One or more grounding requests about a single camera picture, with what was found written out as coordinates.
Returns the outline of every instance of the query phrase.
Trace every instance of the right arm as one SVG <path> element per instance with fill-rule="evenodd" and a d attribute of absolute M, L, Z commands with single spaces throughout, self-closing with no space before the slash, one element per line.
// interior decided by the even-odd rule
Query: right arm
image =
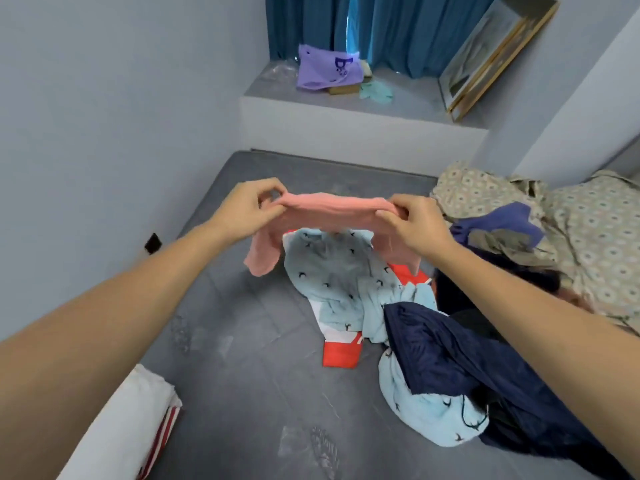
<path fill-rule="evenodd" d="M 493 266 L 455 242 L 433 199 L 379 211 L 446 274 L 631 475 L 640 478 L 640 339 Z"/>

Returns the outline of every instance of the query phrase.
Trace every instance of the hand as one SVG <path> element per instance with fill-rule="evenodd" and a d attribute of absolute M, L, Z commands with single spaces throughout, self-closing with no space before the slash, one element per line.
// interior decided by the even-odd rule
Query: hand
<path fill-rule="evenodd" d="M 281 194 L 287 192 L 277 178 L 237 184 L 206 225 L 220 236 L 226 246 L 255 234 L 286 210 L 282 205 L 261 208 L 271 201 L 274 190 Z"/>
<path fill-rule="evenodd" d="M 434 264 L 439 256 L 455 248 L 456 242 L 434 199 L 396 194 L 389 201 L 406 209 L 408 219 L 403 220 L 385 210 L 377 211 L 376 215 L 391 224 L 404 243 L 417 254 Z"/>

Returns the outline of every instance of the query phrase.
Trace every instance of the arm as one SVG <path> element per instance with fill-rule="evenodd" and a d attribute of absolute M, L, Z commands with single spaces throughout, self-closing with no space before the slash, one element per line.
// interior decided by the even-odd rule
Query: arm
<path fill-rule="evenodd" d="M 640 477 L 640 341 L 487 263 L 455 242 L 433 199 L 396 195 L 408 221 L 388 212 L 418 254 L 474 302 L 565 405 L 631 475 Z"/>
<path fill-rule="evenodd" d="M 272 190 L 286 192 L 275 178 L 236 185 L 207 223 L 0 343 L 3 478 L 58 476 L 197 275 L 284 212 L 259 208 Z"/>

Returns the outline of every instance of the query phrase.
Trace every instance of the bed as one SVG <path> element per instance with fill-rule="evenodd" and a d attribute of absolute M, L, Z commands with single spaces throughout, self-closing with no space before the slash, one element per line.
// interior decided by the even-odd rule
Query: bed
<path fill-rule="evenodd" d="M 359 197 L 428 195 L 436 184 L 393 171 L 237 152 L 182 233 L 210 217 L 235 183 L 274 175 L 293 193 Z M 356 369 L 323 368 L 323 336 L 308 300 L 282 265 L 261 278 L 249 274 L 248 247 L 248 240 L 236 244 L 199 275 L 142 360 L 175 385 L 184 404 L 151 479 L 324 480 L 310 444 L 313 427 L 337 446 L 343 479 L 595 478 L 571 461 L 501 451 L 478 438 L 455 448 L 430 443 L 380 393 L 380 345 L 365 341 Z"/>

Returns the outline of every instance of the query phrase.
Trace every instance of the pink shirt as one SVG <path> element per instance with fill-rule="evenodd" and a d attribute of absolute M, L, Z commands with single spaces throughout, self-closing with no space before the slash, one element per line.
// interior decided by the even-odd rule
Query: pink shirt
<path fill-rule="evenodd" d="M 418 273 L 420 256 L 404 244 L 393 227 L 376 217 L 376 210 L 387 210 L 402 218 L 406 218 L 406 213 L 382 197 L 286 193 L 267 205 L 283 205 L 287 207 L 287 211 L 253 236 L 244 264 L 254 276 L 267 274 L 276 266 L 280 259 L 282 235 L 302 227 L 327 232 L 370 230 L 374 233 L 371 244 L 380 256 L 389 263 L 407 265 L 413 275 Z"/>

